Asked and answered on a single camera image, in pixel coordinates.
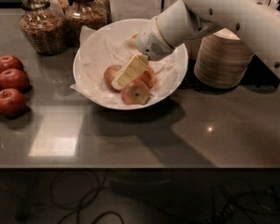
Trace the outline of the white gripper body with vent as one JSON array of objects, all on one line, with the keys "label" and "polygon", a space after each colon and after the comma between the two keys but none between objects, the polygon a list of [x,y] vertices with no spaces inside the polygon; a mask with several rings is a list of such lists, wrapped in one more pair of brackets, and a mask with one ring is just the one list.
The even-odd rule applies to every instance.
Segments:
[{"label": "white gripper body with vent", "polygon": [[150,61],[160,61],[175,50],[171,35],[169,26],[155,16],[136,33],[134,44]]}]

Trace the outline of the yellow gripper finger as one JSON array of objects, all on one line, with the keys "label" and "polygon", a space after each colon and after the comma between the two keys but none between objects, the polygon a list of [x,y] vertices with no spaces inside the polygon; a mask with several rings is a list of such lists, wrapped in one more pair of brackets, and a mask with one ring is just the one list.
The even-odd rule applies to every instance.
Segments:
[{"label": "yellow gripper finger", "polygon": [[115,88],[124,88],[131,83],[134,79],[142,75],[148,66],[148,57],[143,54],[134,54],[130,56],[123,65],[123,67],[117,72],[114,78]]}]

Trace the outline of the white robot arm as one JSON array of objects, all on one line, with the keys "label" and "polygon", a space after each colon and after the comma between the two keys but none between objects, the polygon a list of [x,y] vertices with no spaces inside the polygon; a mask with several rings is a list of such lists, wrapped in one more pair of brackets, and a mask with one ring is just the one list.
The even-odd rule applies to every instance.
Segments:
[{"label": "white robot arm", "polygon": [[257,0],[177,0],[137,31],[134,45],[149,60],[159,61],[184,41],[223,28],[268,67],[280,65],[280,11]]}]

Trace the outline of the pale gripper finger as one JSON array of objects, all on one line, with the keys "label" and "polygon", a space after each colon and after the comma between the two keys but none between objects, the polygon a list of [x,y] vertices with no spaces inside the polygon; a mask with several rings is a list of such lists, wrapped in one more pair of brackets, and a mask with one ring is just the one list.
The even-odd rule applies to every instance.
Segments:
[{"label": "pale gripper finger", "polygon": [[127,84],[134,80],[134,68],[133,68],[134,56],[129,56],[121,69],[117,72],[116,77],[112,81],[112,86],[115,89],[121,90]]}]

